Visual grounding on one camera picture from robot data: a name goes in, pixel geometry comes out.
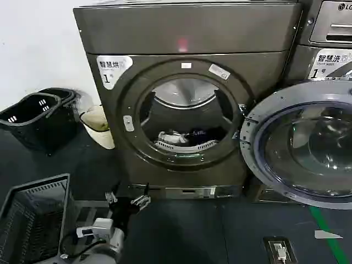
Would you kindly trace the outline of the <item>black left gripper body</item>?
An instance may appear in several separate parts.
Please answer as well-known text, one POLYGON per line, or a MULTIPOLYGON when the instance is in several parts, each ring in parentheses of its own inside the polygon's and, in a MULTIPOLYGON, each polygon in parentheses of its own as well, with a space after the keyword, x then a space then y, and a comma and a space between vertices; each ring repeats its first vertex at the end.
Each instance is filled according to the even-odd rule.
POLYGON ((118 197, 116 201, 109 203, 109 209, 112 212, 111 219, 115 228, 127 229, 130 216, 140 211, 140 207, 132 201, 129 197, 118 197))

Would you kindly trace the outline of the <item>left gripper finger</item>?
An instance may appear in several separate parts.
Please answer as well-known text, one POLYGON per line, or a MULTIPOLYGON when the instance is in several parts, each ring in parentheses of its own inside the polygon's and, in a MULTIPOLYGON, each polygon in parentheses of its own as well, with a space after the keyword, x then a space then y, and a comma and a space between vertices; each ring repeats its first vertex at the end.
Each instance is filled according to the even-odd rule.
POLYGON ((117 182, 112 186, 110 191, 106 191, 104 193, 106 201, 108 202, 109 205, 116 204, 120 202, 120 198, 117 196, 119 187, 120 187, 121 181, 117 182))
POLYGON ((130 204, 133 206, 148 206, 151 202, 151 196, 149 195, 149 183, 144 187, 144 192, 139 197, 131 200, 130 204))

